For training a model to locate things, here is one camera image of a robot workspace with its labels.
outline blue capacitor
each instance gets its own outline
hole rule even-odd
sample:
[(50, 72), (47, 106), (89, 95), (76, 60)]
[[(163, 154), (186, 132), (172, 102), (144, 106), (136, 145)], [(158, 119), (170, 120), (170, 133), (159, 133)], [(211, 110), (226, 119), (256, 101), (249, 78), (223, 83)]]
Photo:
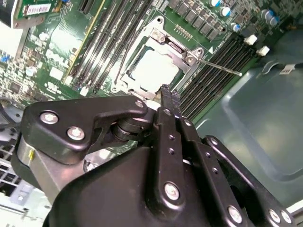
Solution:
[(231, 23), (231, 29), (233, 32), (239, 32), (241, 30), (241, 26), (236, 23)]
[(270, 9), (264, 9), (261, 11), (261, 17), (265, 20), (270, 20), (271, 18), (273, 18), (274, 16), (274, 12), (271, 11)]
[(229, 7), (221, 7), (220, 15), (222, 17), (229, 17), (231, 15), (231, 9)]
[(273, 17), (270, 20), (267, 20), (267, 23), (271, 26), (276, 26), (280, 21), (279, 17)]
[(209, 5), (211, 7), (218, 6), (220, 4), (220, 0), (209, 0)]

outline white sticker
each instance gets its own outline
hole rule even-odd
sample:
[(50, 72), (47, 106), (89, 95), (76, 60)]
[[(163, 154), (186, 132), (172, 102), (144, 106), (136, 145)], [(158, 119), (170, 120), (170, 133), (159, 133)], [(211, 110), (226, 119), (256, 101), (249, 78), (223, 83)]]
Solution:
[(289, 65), (285, 65), (284, 69), (280, 72), (280, 75), (287, 75), (289, 74), (291, 71), (293, 71), (295, 64), (289, 64)]
[(50, 73), (49, 73), (49, 76), (50, 77), (54, 77), (56, 78), (57, 80), (61, 80), (62, 77), (63, 77), (63, 72), (61, 70), (58, 70), (57, 68), (55, 67), (52, 67)]
[(30, 5), (27, 9), (27, 16), (40, 14), (40, 13), (48, 13), (51, 9), (52, 4), (39, 4), (39, 5)]

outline silver bolt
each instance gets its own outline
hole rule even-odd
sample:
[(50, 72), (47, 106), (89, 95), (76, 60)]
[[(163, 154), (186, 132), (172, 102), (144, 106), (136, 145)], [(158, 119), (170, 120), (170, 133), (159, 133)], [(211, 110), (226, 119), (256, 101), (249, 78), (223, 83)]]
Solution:
[(210, 141), (211, 141), (214, 145), (218, 145), (218, 142), (217, 142), (214, 138), (210, 138)]
[(172, 183), (166, 183), (164, 185), (164, 191), (171, 200), (177, 200), (180, 197), (178, 188)]
[(192, 56), (188, 56), (188, 57), (185, 58), (185, 60), (186, 60), (187, 63), (190, 64), (194, 61), (194, 58)]
[(135, 103), (136, 103), (136, 105), (137, 105), (138, 107), (140, 107), (140, 108), (143, 108), (143, 107), (144, 107), (143, 103), (142, 103), (140, 100), (135, 101)]
[(158, 40), (159, 37), (160, 37), (160, 34), (157, 30), (153, 31), (152, 33), (152, 37), (155, 39), (155, 40)]
[(288, 223), (288, 224), (291, 224), (292, 223), (292, 220), (290, 219), (290, 217), (288, 216), (288, 214), (282, 210), (281, 211), (281, 214), (282, 214), (282, 217), (284, 218), (284, 220)]
[(166, 113), (168, 116), (171, 116), (171, 112), (170, 112), (168, 109), (164, 109), (163, 111), (164, 111), (164, 113)]
[(70, 127), (67, 130), (67, 135), (72, 140), (82, 140), (82, 139), (84, 139), (84, 136), (85, 136), (84, 131), (78, 127)]
[(191, 122), (188, 119), (185, 119), (184, 122), (187, 126), (191, 126)]
[(281, 222), (281, 219), (280, 217), (277, 215), (276, 212), (274, 212), (273, 210), (268, 210), (269, 211), (269, 214), (271, 216), (271, 218), (276, 222), (276, 223), (280, 223)]
[(58, 117), (54, 113), (45, 112), (40, 115), (40, 120), (45, 124), (56, 124), (58, 122)]
[(242, 216), (241, 216), (241, 214), (238, 212), (238, 210), (235, 207), (229, 206), (228, 207), (228, 212), (229, 212), (231, 218), (235, 222), (237, 222), (237, 223), (241, 223), (242, 222)]

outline white connector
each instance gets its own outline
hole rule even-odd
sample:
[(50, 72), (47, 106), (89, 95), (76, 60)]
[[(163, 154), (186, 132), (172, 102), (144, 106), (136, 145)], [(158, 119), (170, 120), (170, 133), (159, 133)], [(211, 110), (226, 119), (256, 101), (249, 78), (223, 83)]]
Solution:
[(257, 54), (264, 57), (267, 55), (267, 53), (270, 51), (270, 48), (268, 46), (263, 46), (261, 49), (257, 50)]
[(251, 35), (244, 39), (244, 42), (249, 46), (252, 46), (258, 38), (255, 35)]

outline label sticker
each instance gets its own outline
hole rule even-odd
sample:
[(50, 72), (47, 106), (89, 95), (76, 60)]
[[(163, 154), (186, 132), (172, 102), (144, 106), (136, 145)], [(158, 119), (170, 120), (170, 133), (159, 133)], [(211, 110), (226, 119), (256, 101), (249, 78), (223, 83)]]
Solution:
[(52, 4), (39, 4), (39, 5), (30, 5), (27, 9), (27, 15), (48, 13), (51, 9)]
[(289, 65), (285, 65), (284, 69), (280, 72), (280, 75), (287, 75), (289, 74), (291, 71), (293, 71), (295, 64), (289, 64)]

